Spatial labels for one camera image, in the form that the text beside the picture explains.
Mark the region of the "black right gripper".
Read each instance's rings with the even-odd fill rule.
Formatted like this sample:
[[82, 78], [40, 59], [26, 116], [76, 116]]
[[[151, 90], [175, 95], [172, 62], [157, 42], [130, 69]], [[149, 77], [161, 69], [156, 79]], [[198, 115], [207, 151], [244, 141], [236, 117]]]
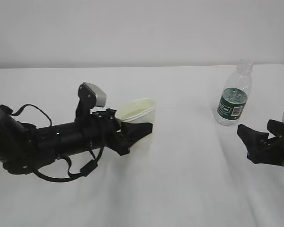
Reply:
[[237, 135], [247, 148], [247, 158], [252, 163], [284, 167], [284, 123], [270, 119], [267, 130], [276, 137], [268, 139], [269, 133], [243, 124], [238, 125]]

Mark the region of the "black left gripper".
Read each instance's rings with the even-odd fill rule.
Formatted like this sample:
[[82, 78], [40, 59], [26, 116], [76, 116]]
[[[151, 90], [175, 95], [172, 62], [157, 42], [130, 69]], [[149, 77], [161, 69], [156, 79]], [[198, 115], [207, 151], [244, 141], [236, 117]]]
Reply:
[[120, 156], [127, 155], [135, 143], [152, 133], [153, 124], [150, 122], [122, 122], [120, 126], [115, 118], [115, 113], [116, 110], [111, 108], [92, 113], [99, 130], [100, 151], [98, 156], [102, 156], [105, 147]]

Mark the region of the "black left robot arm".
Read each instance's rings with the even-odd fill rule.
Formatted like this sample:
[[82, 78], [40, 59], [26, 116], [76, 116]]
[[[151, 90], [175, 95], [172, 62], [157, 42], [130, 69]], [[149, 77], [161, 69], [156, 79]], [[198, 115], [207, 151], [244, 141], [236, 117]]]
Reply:
[[44, 128], [16, 121], [9, 113], [0, 106], [0, 162], [14, 175], [27, 175], [58, 159], [98, 149], [98, 155], [92, 155], [93, 159], [80, 170], [84, 175], [96, 168], [105, 147], [120, 156], [127, 155], [153, 130], [151, 122], [119, 123], [113, 109]]

